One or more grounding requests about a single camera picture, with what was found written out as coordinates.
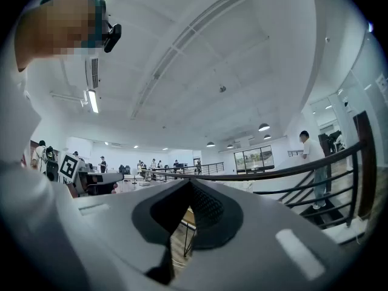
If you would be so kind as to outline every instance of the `jeans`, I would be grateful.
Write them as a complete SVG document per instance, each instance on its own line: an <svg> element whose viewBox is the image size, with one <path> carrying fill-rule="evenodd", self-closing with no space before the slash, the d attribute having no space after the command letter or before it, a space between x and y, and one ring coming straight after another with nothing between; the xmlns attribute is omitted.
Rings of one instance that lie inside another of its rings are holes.
<svg viewBox="0 0 388 291"><path fill-rule="evenodd" d="M326 178L327 178L326 166L315 170L314 183L324 181L326 180ZM326 188L326 183L314 187L315 198L323 197L323 194L325 193L325 188ZM315 204L322 207L325 204L325 200L323 199L321 201L317 201Z"/></svg>

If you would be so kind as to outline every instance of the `window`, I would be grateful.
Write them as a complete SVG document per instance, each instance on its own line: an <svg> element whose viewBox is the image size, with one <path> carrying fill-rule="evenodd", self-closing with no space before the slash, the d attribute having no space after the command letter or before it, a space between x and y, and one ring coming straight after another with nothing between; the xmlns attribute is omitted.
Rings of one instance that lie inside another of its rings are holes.
<svg viewBox="0 0 388 291"><path fill-rule="evenodd" d="M275 168L271 146L235 153L237 174L263 172L263 167Z"/></svg>

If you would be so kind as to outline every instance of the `desk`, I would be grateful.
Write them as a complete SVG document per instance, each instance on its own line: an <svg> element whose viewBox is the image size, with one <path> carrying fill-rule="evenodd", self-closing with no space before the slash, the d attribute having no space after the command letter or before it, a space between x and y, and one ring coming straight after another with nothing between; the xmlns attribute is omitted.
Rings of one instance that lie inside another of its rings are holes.
<svg viewBox="0 0 388 291"><path fill-rule="evenodd" d="M196 232L196 224L195 224L195 219L194 219L194 213L193 213L193 210L190 207L187 209L186 213L184 214L182 221L186 222L186 239L184 240L184 248L183 248L183 256L186 256L187 252L190 251L190 248L191 248L191 245L192 245L192 241L193 241L193 237L194 237L195 232ZM186 249L187 231L189 230L189 223L192 226L195 227L195 230L194 230L192 238L190 239L189 245L187 246L187 249Z"/></svg>

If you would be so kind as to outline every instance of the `ceiling light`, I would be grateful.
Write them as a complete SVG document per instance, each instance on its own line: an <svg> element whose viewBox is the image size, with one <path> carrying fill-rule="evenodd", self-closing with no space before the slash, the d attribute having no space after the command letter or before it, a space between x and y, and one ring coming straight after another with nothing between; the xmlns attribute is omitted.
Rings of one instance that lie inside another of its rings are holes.
<svg viewBox="0 0 388 291"><path fill-rule="evenodd" d="M94 90L88 90L90 103L92 104L93 112L98 113L96 92Z"/></svg>
<svg viewBox="0 0 388 291"><path fill-rule="evenodd" d="M259 132L262 132L263 130L269 129L269 125L266 123L263 123L259 126Z"/></svg>

